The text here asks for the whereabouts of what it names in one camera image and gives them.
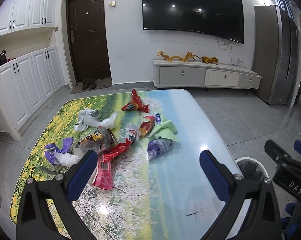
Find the right blue gloved hand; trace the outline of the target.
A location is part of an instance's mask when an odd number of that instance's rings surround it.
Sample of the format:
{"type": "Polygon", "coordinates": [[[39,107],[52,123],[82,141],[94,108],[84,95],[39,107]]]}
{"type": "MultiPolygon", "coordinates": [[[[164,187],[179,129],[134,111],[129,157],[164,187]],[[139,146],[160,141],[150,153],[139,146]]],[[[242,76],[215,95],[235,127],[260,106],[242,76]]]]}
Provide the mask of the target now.
{"type": "Polygon", "coordinates": [[[292,216],[293,216],[293,213],[294,213],[294,210],[295,210],[295,207],[296,207],[296,203],[288,203],[285,207],[285,212],[289,215],[289,217],[283,217],[281,218],[281,229],[284,230],[286,229],[286,227],[288,226],[292,216]]]}

